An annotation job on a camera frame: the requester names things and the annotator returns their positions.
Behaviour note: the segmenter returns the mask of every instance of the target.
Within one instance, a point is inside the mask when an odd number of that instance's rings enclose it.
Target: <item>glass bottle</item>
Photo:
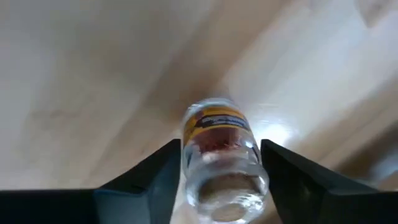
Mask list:
[[[247,119],[230,100],[209,98],[183,119],[185,193],[202,223],[248,223],[266,206],[269,178]]]

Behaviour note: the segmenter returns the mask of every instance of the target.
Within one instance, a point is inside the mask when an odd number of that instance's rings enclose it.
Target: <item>clear glass bottle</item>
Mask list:
[[[266,206],[269,178],[247,119],[230,100],[195,103],[183,119],[188,203],[202,223],[248,223]]]

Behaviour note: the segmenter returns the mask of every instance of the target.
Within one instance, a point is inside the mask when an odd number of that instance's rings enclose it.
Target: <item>light wood surface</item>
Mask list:
[[[335,169],[398,120],[397,10],[0,0],[0,189],[99,186],[179,137],[209,96],[237,102],[258,141]],[[187,210],[181,187],[172,223],[193,223]]]

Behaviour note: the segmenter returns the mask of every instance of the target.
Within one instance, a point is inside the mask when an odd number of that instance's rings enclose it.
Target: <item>black holder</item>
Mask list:
[[[180,178],[174,139],[98,189],[0,191],[0,223],[170,223]],[[379,192],[270,140],[262,163],[283,223],[398,223],[398,192]]]

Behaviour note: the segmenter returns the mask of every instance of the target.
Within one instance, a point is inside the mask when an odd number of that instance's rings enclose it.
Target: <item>bottle label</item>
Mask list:
[[[226,106],[212,106],[197,112],[187,121],[183,146],[200,133],[214,128],[235,128],[251,132],[248,121],[239,111]]]

